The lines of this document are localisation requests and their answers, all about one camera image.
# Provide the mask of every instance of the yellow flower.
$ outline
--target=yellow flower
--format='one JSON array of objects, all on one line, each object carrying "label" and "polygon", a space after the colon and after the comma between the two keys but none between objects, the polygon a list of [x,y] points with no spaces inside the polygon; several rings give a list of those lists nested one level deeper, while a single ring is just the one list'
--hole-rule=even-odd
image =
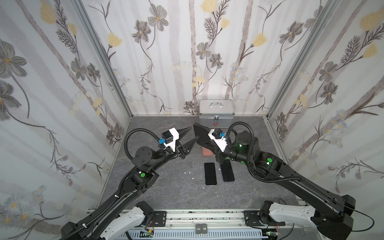
[{"label": "yellow flower", "polygon": [[206,81],[206,80],[205,80],[204,78],[202,78],[201,76],[194,77],[193,80],[194,80],[195,82],[201,82],[201,83],[205,83],[205,81]]},{"label": "yellow flower", "polygon": [[370,58],[370,57],[375,56],[376,54],[377,54],[377,46],[375,43],[372,43],[372,44],[370,44],[370,46],[367,49],[365,49],[362,56],[364,58]]},{"label": "yellow flower", "polygon": [[25,219],[27,219],[28,218],[28,214],[23,214],[22,215],[22,220],[25,220]]},{"label": "yellow flower", "polygon": [[252,45],[258,47],[258,46],[263,45],[265,42],[266,42],[266,37],[265,37],[265,35],[262,34],[262,33],[259,33],[259,34],[256,36],[255,40],[253,41]]},{"label": "yellow flower", "polygon": [[372,30],[376,27],[377,24],[381,22],[384,18],[384,9],[381,9],[377,12],[372,12],[368,15],[365,15],[360,20],[360,27],[364,31]]},{"label": "yellow flower", "polygon": [[221,28],[226,28],[226,27],[228,27],[228,25],[229,25],[229,20],[228,19],[226,19],[226,18],[223,18],[222,20],[221,20]]},{"label": "yellow flower", "polygon": [[48,24],[54,24],[56,22],[56,14],[51,5],[46,1],[41,2],[40,18]]},{"label": "yellow flower", "polygon": [[300,102],[303,105],[303,107],[307,106],[307,97],[304,94],[300,95]]},{"label": "yellow flower", "polygon": [[77,34],[76,26],[72,23],[68,23],[68,28],[70,29],[71,33],[76,36]]},{"label": "yellow flower", "polygon": [[201,9],[206,13],[212,13],[216,9],[216,0],[205,0],[201,4]]},{"label": "yellow flower", "polygon": [[93,101],[93,107],[97,108],[97,106],[99,106],[102,101],[103,101],[102,98],[95,98],[95,100]]},{"label": "yellow flower", "polygon": [[108,43],[111,47],[118,47],[121,44],[121,39],[118,38],[115,34],[108,34]]}]

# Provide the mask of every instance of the black phone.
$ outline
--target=black phone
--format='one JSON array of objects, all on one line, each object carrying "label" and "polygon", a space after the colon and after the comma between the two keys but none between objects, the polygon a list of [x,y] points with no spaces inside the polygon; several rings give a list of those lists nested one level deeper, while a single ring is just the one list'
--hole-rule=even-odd
[{"label": "black phone", "polygon": [[205,172],[205,184],[217,185],[215,163],[213,162],[204,163],[204,172]]},{"label": "black phone", "polygon": [[229,159],[225,159],[221,167],[221,174],[223,175],[224,182],[233,182],[235,180],[235,176],[233,175],[231,161]]}]

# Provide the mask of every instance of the cable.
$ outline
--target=cable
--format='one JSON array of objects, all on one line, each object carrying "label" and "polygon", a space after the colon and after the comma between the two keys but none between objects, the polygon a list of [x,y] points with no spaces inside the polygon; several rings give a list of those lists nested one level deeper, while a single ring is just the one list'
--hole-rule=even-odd
[{"label": "cable", "polygon": [[283,199],[281,199],[281,198],[278,199],[279,204],[281,204],[281,203],[280,203],[280,200],[283,201],[285,205],[288,205],[288,204],[287,204]]},{"label": "cable", "polygon": [[[133,157],[131,156],[131,154],[129,153],[129,150],[128,150],[128,139],[129,139],[129,137],[130,137],[132,134],[134,134],[134,133],[136,133],[136,132],[146,132],[146,133],[148,133],[149,135],[151,135],[154,139],[156,139],[156,141],[159,141],[159,140],[160,140],[160,138],[159,138],[156,134],[154,134],[152,131],[150,131],[150,130],[148,130],[148,129],[145,129],[145,128],[136,128],[136,129],[130,131],[129,133],[127,133],[127,135],[126,135],[125,138],[124,138],[124,143],[123,143],[123,145],[124,145],[124,152],[125,152],[125,154],[127,155],[127,157],[128,157],[131,161],[133,160]],[[169,147],[167,147],[165,150],[166,150],[168,153],[173,153],[173,151],[172,151]]]},{"label": "cable", "polygon": [[[328,198],[330,198],[331,199],[331,197],[328,195],[328,194],[326,194],[326,193],[324,193],[323,191],[321,191],[318,187],[316,187],[315,185],[313,185],[312,183],[310,183],[309,181],[307,181],[307,180],[304,180],[304,181],[306,181],[307,183],[309,183],[310,185],[312,185],[312,187],[314,187],[314,188],[316,188],[318,191],[320,191],[322,194],[324,194],[325,196],[327,196]],[[358,213],[360,213],[360,214],[362,214],[362,215],[364,215],[364,216],[367,216],[367,217],[369,217],[371,220],[372,220],[372,225],[369,227],[369,228],[366,228],[366,229],[363,229],[363,230],[352,230],[352,232],[364,232],[364,231],[367,231],[367,230],[369,230],[369,229],[371,229],[372,227],[373,227],[373,225],[375,225],[375,220],[373,220],[373,218],[372,217],[370,217],[370,216],[368,216],[367,214],[364,214],[364,213],[362,213],[362,212],[359,212],[359,211],[357,211],[357,210],[355,210],[355,209],[353,209],[353,208],[351,208],[351,207],[348,207],[348,206],[345,206],[344,204],[341,204],[341,203],[339,203],[338,201],[336,201],[336,200],[333,200],[335,203],[337,203],[337,204],[340,204],[341,206],[344,206],[344,207],[347,207],[347,208],[349,208],[349,209],[351,209],[351,210],[353,210],[353,211],[355,211],[355,212],[358,212]]]},{"label": "cable", "polygon": [[133,240],[133,239],[130,237],[128,231],[125,232],[125,235],[127,236],[128,240]]},{"label": "cable", "polygon": [[251,154],[252,154],[252,149],[253,149],[253,144],[255,142],[255,135],[253,133],[253,129],[251,128],[251,126],[249,124],[245,123],[245,122],[234,122],[234,123],[232,123],[231,126],[229,126],[229,128],[228,128],[228,131],[227,131],[226,136],[225,136],[225,140],[227,142],[230,141],[229,134],[231,133],[233,127],[236,126],[236,125],[243,125],[243,126],[245,126],[246,128],[248,128],[249,133],[251,134],[251,143],[248,146],[247,159],[246,159],[245,164],[247,165],[248,172],[249,172],[249,174],[252,177],[254,177],[255,179],[257,179],[257,180],[259,180],[261,182],[265,182],[265,183],[276,183],[276,182],[283,182],[283,181],[290,181],[290,180],[302,180],[302,177],[299,177],[299,176],[283,177],[283,178],[272,179],[272,180],[266,180],[264,178],[261,178],[261,177],[257,176],[252,171],[253,170],[253,166],[252,166],[252,163],[250,162],[250,158],[251,158]]},{"label": "cable", "polygon": [[291,228],[291,230],[289,231],[289,233],[288,233],[285,237],[280,238],[279,240],[282,240],[282,239],[288,237],[288,236],[291,234],[291,232],[293,231],[293,228],[294,228],[294,227],[295,227],[295,224],[293,223],[293,224],[292,224],[292,228]]}]

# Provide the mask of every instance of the gray flower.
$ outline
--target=gray flower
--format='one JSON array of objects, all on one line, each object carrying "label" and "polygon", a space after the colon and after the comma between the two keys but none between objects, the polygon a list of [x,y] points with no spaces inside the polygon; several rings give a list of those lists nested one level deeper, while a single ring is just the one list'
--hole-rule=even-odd
[{"label": "gray flower", "polygon": [[115,137],[115,134],[113,134],[112,130],[108,130],[107,132],[107,139],[109,140],[109,144],[111,145],[113,143],[113,138]]},{"label": "gray flower", "polygon": [[337,64],[333,64],[332,61],[327,62],[324,65],[324,69],[321,69],[319,71],[319,73],[321,74],[321,76],[319,77],[319,80],[323,81],[325,79],[325,81],[327,82],[331,81],[333,78],[331,73],[335,72],[336,68],[337,68]]},{"label": "gray flower", "polygon": [[85,73],[87,73],[87,68],[85,66],[80,66],[80,62],[77,58],[74,58],[74,61],[71,62],[72,71],[76,72],[76,78],[81,80],[85,79]]},{"label": "gray flower", "polygon": [[221,66],[224,64],[223,62],[220,62],[221,56],[220,54],[212,54],[211,58],[209,59],[210,62],[212,62],[211,68],[217,65],[218,68],[221,68]]},{"label": "gray flower", "polygon": [[204,59],[205,57],[209,57],[211,55],[211,51],[208,51],[207,49],[209,48],[209,43],[199,43],[197,45],[197,50],[198,52],[196,55],[200,55],[200,59]]},{"label": "gray flower", "polygon": [[151,33],[151,29],[149,28],[148,23],[136,20],[135,29],[137,30],[137,33],[132,34],[132,37],[135,38],[135,42],[139,43],[141,38],[144,39],[144,41],[148,42],[147,34]]},{"label": "gray flower", "polygon": [[308,18],[304,24],[304,27],[305,28],[313,27],[322,10],[323,10],[323,6],[320,6],[318,9],[316,9],[315,12],[313,13],[314,18]]},{"label": "gray flower", "polygon": [[279,127],[279,132],[278,133],[280,134],[281,138],[285,138],[285,134],[288,133],[287,127],[285,125],[281,125]]},{"label": "gray flower", "polygon": [[295,36],[301,34],[301,32],[303,31],[303,23],[297,23],[295,21],[289,28],[287,28],[287,30],[288,33],[280,35],[280,43],[283,43],[286,40],[292,43]]},{"label": "gray flower", "polygon": [[93,77],[93,79],[94,79],[95,82],[96,82],[97,77],[100,78],[100,70],[96,70],[96,69],[95,69],[95,66],[94,66],[92,63],[89,63],[87,69],[88,69],[89,75],[90,75],[91,77]]},{"label": "gray flower", "polygon": [[188,110],[188,109],[193,109],[193,106],[194,106],[195,104],[192,102],[192,101],[189,101],[189,102],[185,102],[185,107],[184,107],[184,109],[185,110]]},{"label": "gray flower", "polygon": [[26,60],[15,56],[13,46],[0,40],[0,78],[8,78],[12,72],[19,77],[25,77],[26,71],[20,67],[23,65],[26,65]]},{"label": "gray flower", "polygon": [[324,104],[333,102],[332,94],[336,94],[337,87],[333,82],[324,86],[324,92],[320,95],[321,98],[325,98]]},{"label": "gray flower", "polygon": [[0,80],[0,121],[9,119],[8,108],[18,108],[19,101],[11,96],[13,87],[11,84]]},{"label": "gray flower", "polygon": [[160,31],[164,30],[164,26],[168,26],[168,21],[164,18],[167,16],[167,11],[160,5],[156,6],[154,4],[151,4],[151,7],[149,8],[149,12],[154,15],[154,17],[148,17],[148,23],[151,26],[156,26]]},{"label": "gray flower", "polygon": [[120,137],[122,135],[122,127],[119,125],[119,123],[116,123],[115,129],[113,130],[116,137]]}]

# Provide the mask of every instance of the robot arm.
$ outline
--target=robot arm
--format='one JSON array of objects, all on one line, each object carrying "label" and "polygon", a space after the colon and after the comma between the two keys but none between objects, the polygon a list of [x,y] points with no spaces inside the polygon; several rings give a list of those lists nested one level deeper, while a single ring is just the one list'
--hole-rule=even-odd
[{"label": "robot arm", "polygon": [[[228,135],[235,125],[248,127],[252,134],[248,131],[236,134],[235,141],[230,143]],[[195,136],[199,136],[197,143],[211,150],[220,164],[226,159],[246,164],[250,174],[257,180],[274,182],[311,205],[297,207],[265,201],[258,216],[260,222],[292,222],[312,226],[333,240],[345,240],[352,231],[351,214],[355,199],[329,192],[304,178],[277,156],[261,151],[256,137],[251,144],[253,131],[248,124],[235,122],[225,133],[221,129],[210,130],[195,123],[194,131]]]}]

